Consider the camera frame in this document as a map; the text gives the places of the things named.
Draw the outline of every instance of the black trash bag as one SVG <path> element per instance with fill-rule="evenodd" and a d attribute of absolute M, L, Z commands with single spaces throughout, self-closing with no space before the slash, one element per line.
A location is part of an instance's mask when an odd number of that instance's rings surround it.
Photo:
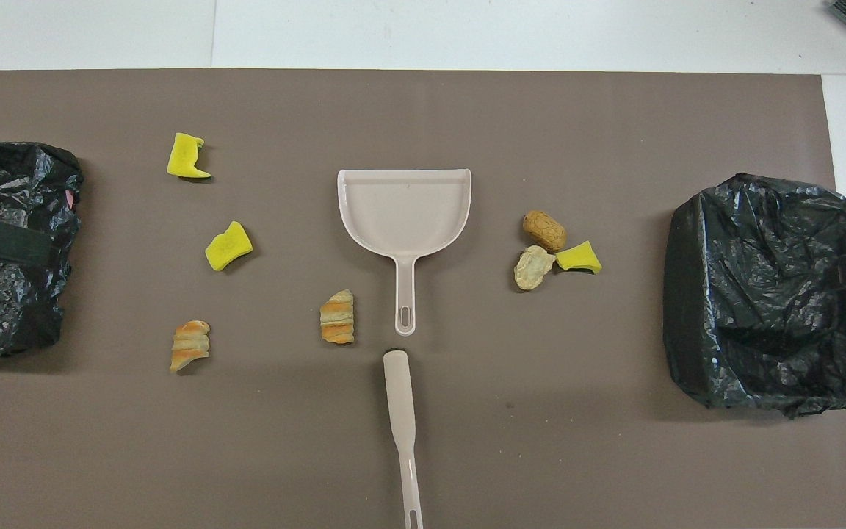
<path fill-rule="evenodd" d="M 665 254 L 671 378 L 708 408 L 846 408 L 846 198 L 750 174 L 674 212 Z"/>
<path fill-rule="evenodd" d="M 60 338 L 83 181 L 68 151 L 0 143 L 0 357 Z"/>

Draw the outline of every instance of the brown mat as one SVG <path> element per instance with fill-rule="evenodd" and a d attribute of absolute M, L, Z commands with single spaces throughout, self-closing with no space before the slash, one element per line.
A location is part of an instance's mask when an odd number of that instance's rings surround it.
<path fill-rule="evenodd" d="M 165 174 L 175 132 L 214 181 Z M 707 411 L 661 342 L 671 211 L 746 171 L 833 185 L 812 76 L 0 71 L 0 140 L 87 171 L 49 350 L 0 361 L 0 527 L 399 527 L 383 352 L 406 348 L 430 527 L 846 526 L 846 411 Z M 416 274 L 348 237 L 340 168 L 470 168 L 472 210 Z M 521 294 L 521 215 L 604 271 Z M 202 254 L 228 222 L 255 250 Z M 318 308 L 356 295 L 357 342 Z M 211 358 L 169 375 L 171 335 Z"/>

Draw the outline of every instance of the dustpan pan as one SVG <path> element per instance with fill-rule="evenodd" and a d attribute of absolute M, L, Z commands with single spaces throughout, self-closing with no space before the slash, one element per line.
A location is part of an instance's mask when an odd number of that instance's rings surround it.
<path fill-rule="evenodd" d="M 348 234 L 396 265 L 397 334 L 416 330 L 416 260 L 459 237 L 471 195 L 469 170 L 339 171 L 339 210 Z"/>

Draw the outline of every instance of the yellow sponge piece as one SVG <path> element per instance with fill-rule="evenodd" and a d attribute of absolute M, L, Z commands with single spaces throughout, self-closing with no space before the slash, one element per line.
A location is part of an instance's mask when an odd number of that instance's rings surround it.
<path fill-rule="evenodd" d="M 602 265 L 599 259 L 596 258 L 596 252 L 593 251 L 593 245 L 590 244 L 590 241 L 570 248 L 570 250 L 557 252 L 555 256 L 557 256 L 557 264 L 564 270 L 582 268 L 598 274 L 602 269 Z"/>
<path fill-rule="evenodd" d="M 208 262 L 211 262 L 211 268 L 221 271 L 229 262 L 251 251 L 253 251 L 253 245 L 250 244 L 250 238 L 247 237 L 244 227 L 241 223 L 233 221 L 227 231 L 217 235 L 211 241 L 204 254 L 208 257 Z"/>
<path fill-rule="evenodd" d="M 211 174 L 195 168 L 198 163 L 198 150 L 204 146 L 204 140 L 192 135 L 175 133 L 175 144 L 168 157 L 168 174 L 185 178 L 211 178 Z"/>

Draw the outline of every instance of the food scrap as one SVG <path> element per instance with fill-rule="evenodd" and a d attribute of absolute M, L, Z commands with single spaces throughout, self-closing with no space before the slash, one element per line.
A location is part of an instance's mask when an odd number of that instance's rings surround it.
<path fill-rule="evenodd" d="M 168 371 L 174 373 L 193 359 L 208 358 L 208 327 L 203 321 L 190 321 L 175 329 L 172 342 L 172 365 Z"/>
<path fill-rule="evenodd" d="M 538 245 L 530 245 L 514 267 L 514 282 L 521 290 L 534 290 L 543 282 L 543 277 L 554 267 L 553 255 Z"/>
<path fill-rule="evenodd" d="M 342 290 L 325 301 L 319 309 L 322 338 L 332 344 L 352 344 L 355 341 L 355 296 Z"/>
<path fill-rule="evenodd" d="M 200 137 L 184 133 L 175 133 L 175 144 L 168 157 L 168 174 L 184 178 L 211 178 L 211 174 L 198 170 L 198 151 L 204 146 Z"/>
<path fill-rule="evenodd" d="M 567 244 L 567 230 L 543 211 L 532 210 L 524 216 L 524 231 L 547 251 L 561 251 Z"/>
<path fill-rule="evenodd" d="M 229 262 L 251 251 L 253 251 L 253 244 L 250 242 L 246 231 L 244 231 L 244 226 L 237 221 L 233 221 L 228 226 L 227 231 L 221 235 L 217 235 L 211 241 L 208 248 L 205 248 L 204 254 L 208 257 L 211 268 L 219 272 Z"/>
<path fill-rule="evenodd" d="M 602 264 L 597 259 L 590 241 L 570 248 L 570 250 L 557 252 L 557 264 L 564 270 L 580 268 L 589 270 L 594 274 L 600 273 L 602 269 Z"/>

